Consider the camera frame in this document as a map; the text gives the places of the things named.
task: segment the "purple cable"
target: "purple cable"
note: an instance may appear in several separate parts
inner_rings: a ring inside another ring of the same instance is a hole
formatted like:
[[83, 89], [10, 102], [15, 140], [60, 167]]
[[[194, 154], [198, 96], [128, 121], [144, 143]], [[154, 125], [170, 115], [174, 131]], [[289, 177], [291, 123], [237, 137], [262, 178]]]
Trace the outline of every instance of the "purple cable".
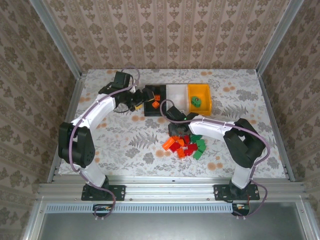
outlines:
[[[259, 211], [259, 209], [263, 206], [263, 204], [265, 203], [265, 201], [266, 201], [266, 199], [267, 199], [267, 196], [268, 196], [268, 190], [267, 190], [267, 188], [266, 188], [265, 186], [263, 186], [263, 185], [261, 185], [261, 184], [259, 184], [259, 183], [256, 183], [256, 182], [252, 179], [252, 177], [253, 177], [254, 172], [255, 172], [255, 170], [256, 170], [256, 166], [257, 166], [258, 164], [262, 163], [264, 160], [266, 160], [266, 159], [270, 156], [271, 149], [270, 149], [270, 146], [269, 146], [268, 142], [267, 142], [262, 136], [260, 136], [259, 134], [255, 133], [255, 132], [253, 132], [253, 131], [250, 131], [250, 130], [248, 130], [248, 129], [246, 129], [246, 128], [243, 128], [243, 127], [240, 127], [240, 126], [232, 125], [232, 124], [230, 124], [230, 123], [226, 123], [226, 122], [224, 122], [224, 121], [218, 121], [218, 120], [214, 120], [214, 119], [199, 119], [199, 118], [198, 118], [198, 119], [191, 119], [191, 120], [183, 120], [183, 121], [171, 120], [171, 119], [167, 118], [167, 117], [164, 115], [163, 111], [162, 111], [162, 106], [163, 106], [163, 104], [164, 104], [165, 102], [170, 102], [170, 103], [172, 103], [173, 106], [174, 106], [175, 104], [174, 104], [174, 102], [173, 102], [172, 100], [170, 100], [170, 99], [165, 99], [165, 100], [163, 100], [163, 101], [161, 102], [161, 104], [160, 104], [160, 113], [161, 113], [162, 117], [163, 117], [164, 119], [166, 119], [167, 121], [173, 123], [173, 124], [184, 124], [184, 123], [194, 123], [194, 122], [213, 123], [213, 124], [218, 124], [218, 125], [221, 125], [221, 126], [227, 126], [227, 127], [235, 128], [235, 129], [238, 129], [238, 130], [240, 130], [240, 131], [249, 133], [249, 134], [255, 136], [256, 138], [258, 138], [261, 142], [263, 142], [263, 144], [265, 145], [266, 150], [267, 150], [266, 155], [265, 155], [262, 159], [260, 159], [259, 161], [256, 161], [256, 162], [253, 164], [252, 171], [251, 171], [251, 174], [250, 174], [250, 176], [249, 176], [249, 179], [251, 180], [251, 182], [253, 182], [253, 183], [256, 184], [257, 186], [263, 188], [263, 189], [265, 190], [265, 195], [264, 195], [264, 197], [263, 197], [263, 199], [262, 199], [259, 207], [258, 207], [254, 212], [250, 213], [249, 215], [243, 216], [243, 218], [245, 218], [245, 217], [247, 218], [247, 217], [250, 217], [250, 216], [256, 214], [256, 213]], [[237, 211], [234, 211], [234, 212], [235, 212], [236, 214], [242, 216], [242, 214], [240, 214], [239, 212], [237, 212]]]
[[[70, 142], [69, 142], [69, 163], [70, 163], [70, 166], [71, 166], [71, 169], [78, 173], [80, 171], [80, 168], [79, 169], [76, 169], [75, 166], [74, 166], [74, 162], [73, 162], [73, 159], [72, 159], [72, 145], [73, 145], [73, 139], [75, 137], [75, 134], [76, 134], [76, 130], [77, 128], [80, 126], [80, 124], [86, 119], [86, 117], [88, 116], [88, 114], [97, 106], [99, 105], [103, 100], [115, 95], [115, 94], [118, 94], [118, 93], [121, 93], [121, 92], [124, 92], [124, 91], [127, 91], [127, 90], [130, 90], [132, 87], [134, 86], [138, 86], [139, 84], [139, 79], [140, 79], [140, 71], [138, 70], [138, 68], [136, 68], [135, 66], [127, 66], [125, 68], [123, 68], [121, 70], [121, 72], [123, 72], [124, 70], [126, 69], [135, 69], [138, 73], [138, 78], [136, 79], [136, 81], [131, 85], [131, 86], [128, 86], [124, 89], [120, 89], [120, 90], [117, 90], [117, 91], [114, 91], [104, 97], [102, 97], [101, 99], [99, 99], [97, 102], [95, 102], [95, 104], [93, 104], [85, 113], [84, 115], [82, 116], [82, 118], [76, 123], [76, 125], [74, 126], [72, 132], [71, 132], [71, 136], [70, 136]], [[116, 205], [116, 197], [115, 195], [108, 189], [105, 189], [105, 188], [102, 188], [102, 187], [99, 187], [99, 186], [96, 186], [94, 185], [92, 182], [90, 182], [81, 172], [79, 173], [80, 176], [86, 181], [88, 182], [88, 184], [98, 190], [102, 190], [102, 191], [105, 191], [109, 194], [112, 195], [112, 199], [113, 199], [113, 205], [111, 207], [111, 210], [109, 211], [109, 213], [105, 216], [109, 216], [111, 214], [111, 212], [113, 211], [113, 209], [115, 208], [115, 205]]]

